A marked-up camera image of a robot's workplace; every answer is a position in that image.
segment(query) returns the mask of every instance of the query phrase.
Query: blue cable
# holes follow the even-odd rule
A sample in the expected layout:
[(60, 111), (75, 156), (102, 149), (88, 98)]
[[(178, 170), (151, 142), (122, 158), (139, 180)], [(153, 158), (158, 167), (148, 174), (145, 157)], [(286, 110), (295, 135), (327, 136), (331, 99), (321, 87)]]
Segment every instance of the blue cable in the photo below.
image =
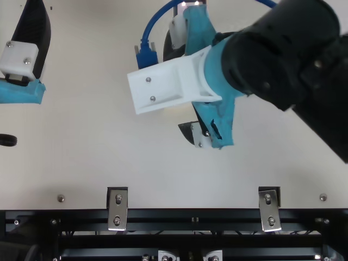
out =
[[(157, 53), (150, 49), (148, 45), (148, 37), (153, 26), (156, 22), (170, 9), (174, 8), (178, 4), (182, 3), (184, 0), (171, 0), (163, 6), (159, 11), (151, 18), (149, 23), (147, 24), (144, 34), (142, 35), (141, 44), (140, 44), (140, 52), (136, 55), (136, 60), (138, 62), (138, 68), (143, 69), (155, 64), (158, 64)], [(277, 4), (272, 0), (256, 0), (260, 3), (267, 5), (270, 8), (275, 7)]]
[(272, 0), (256, 0), (256, 1), (263, 3), (264, 5), (267, 5), (269, 8), (273, 8), (277, 5), (277, 3), (273, 2)]
[(178, 4), (182, 3), (184, 0), (171, 0), (168, 4), (163, 6), (159, 11), (151, 18), (147, 24), (144, 34), (141, 39), (141, 47), (148, 45), (148, 37), (154, 26), (154, 24), (170, 9), (176, 7)]

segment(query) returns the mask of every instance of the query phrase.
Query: metal clip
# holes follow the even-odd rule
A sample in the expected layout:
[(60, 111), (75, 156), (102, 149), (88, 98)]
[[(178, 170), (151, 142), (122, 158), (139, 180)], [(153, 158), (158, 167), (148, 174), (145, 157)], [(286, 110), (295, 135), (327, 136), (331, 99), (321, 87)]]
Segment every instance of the metal clip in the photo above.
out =
[(259, 191), (259, 207), (263, 231), (272, 232), (282, 230), (278, 211), (277, 192), (275, 190)]
[(125, 231), (127, 226), (128, 191), (110, 190), (108, 230)]

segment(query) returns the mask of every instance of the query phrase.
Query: white tabletop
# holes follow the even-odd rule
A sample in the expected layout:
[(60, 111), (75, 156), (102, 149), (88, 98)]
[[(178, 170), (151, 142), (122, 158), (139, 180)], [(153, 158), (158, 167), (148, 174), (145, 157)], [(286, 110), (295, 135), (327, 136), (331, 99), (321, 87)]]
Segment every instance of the white tabletop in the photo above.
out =
[[(0, 1), (3, 45), (25, 2)], [(235, 146), (222, 150), (197, 149), (181, 134), (178, 124), (196, 120), (190, 104), (135, 114), (134, 45), (166, 2), (45, 0), (52, 39), (42, 105), (0, 106), (0, 133), (18, 137), (0, 147), (0, 209), (105, 208), (107, 187), (128, 187), (130, 208), (257, 208), (261, 186), (281, 187), (283, 208), (347, 208), (348, 166), (292, 111), (237, 99)], [(348, 31), (347, 0), (328, 2)], [(220, 32), (268, 10), (253, 0), (208, 4)], [(150, 36), (160, 57), (171, 17)]]

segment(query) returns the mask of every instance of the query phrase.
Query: bolt head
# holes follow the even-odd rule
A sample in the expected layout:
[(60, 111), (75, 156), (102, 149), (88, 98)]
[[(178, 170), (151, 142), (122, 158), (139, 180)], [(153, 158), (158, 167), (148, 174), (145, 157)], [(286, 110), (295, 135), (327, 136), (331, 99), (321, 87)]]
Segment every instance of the bolt head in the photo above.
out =
[(32, 62), (31, 58), (27, 57), (23, 61), (25, 64), (30, 64)]
[(114, 219), (114, 224), (115, 224), (115, 226), (119, 226), (120, 223), (121, 223), (120, 217), (119, 217), (119, 216), (115, 217), (115, 219)]
[(265, 91), (269, 91), (271, 89), (271, 85), (268, 82), (263, 83), (263, 89)]
[(64, 195), (58, 195), (57, 196), (57, 200), (58, 200), (58, 202), (63, 203), (65, 201), (65, 196)]
[(327, 200), (327, 195), (325, 193), (320, 194), (320, 200), (321, 201), (326, 201)]
[(272, 226), (274, 226), (275, 223), (276, 223), (276, 220), (271, 216), (268, 219), (268, 224), (272, 227)]
[(316, 68), (318, 68), (318, 69), (321, 69), (321, 68), (322, 68), (322, 61), (316, 60), (316, 61), (314, 62), (314, 66), (315, 66)]
[(122, 201), (122, 195), (121, 194), (117, 194), (116, 195), (116, 204), (119, 205), (121, 204)]

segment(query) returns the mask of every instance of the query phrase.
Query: blue 3d-printed part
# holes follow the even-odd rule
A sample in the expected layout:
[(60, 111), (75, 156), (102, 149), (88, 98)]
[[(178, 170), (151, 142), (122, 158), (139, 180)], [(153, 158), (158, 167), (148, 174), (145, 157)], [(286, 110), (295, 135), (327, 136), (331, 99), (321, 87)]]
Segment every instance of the blue 3d-printed part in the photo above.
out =
[(0, 80), (0, 103), (41, 104), (46, 87), (37, 79), (28, 86), (18, 86)]
[[(186, 54), (194, 54), (211, 45), (216, 31), (208, 17), (207, 6), (188, 7), (184, 11), (184, 17), (188, 22)], [(210, 50), (204, 66), (204, 74), (210, 88), (222, 97), (222, 101), (192, 103), (210, 132), (213, 148), (233, 145), (234, 101), (243, 95), (229, 85), (222, 73), (221, 56), (227, 40), (221, 41)]]

